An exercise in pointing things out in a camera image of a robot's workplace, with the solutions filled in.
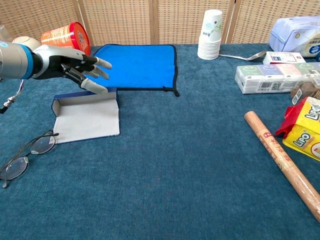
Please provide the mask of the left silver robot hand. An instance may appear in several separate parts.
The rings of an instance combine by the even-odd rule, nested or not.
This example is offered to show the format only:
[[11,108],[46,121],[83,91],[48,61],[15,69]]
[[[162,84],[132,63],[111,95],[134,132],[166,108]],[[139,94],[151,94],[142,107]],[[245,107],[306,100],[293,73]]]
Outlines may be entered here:
[[44,80],[50,78],[67,78],[81,89],[95,94],[105,95],[108,89],[95,83],[87,75],[105,80],[109,75],[101,68],[111,69],[112,64],[96,56],[84,52],[54,45],[41,45],[32,52],[34,70],[32,78]]

